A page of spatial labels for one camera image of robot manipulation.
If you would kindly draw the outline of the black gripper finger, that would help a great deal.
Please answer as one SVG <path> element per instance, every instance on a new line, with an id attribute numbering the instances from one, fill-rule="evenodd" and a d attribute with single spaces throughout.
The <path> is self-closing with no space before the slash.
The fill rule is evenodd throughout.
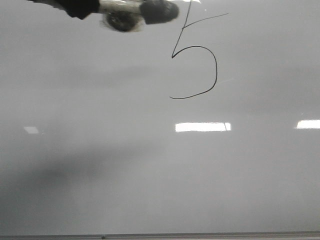
<path id="1" fill-rule="evenodd" d="M 85 19 L 100 9 L 99 0 L 33 0 L 33 3 L 49 5 L 65 11 L 71 18 Z"/>

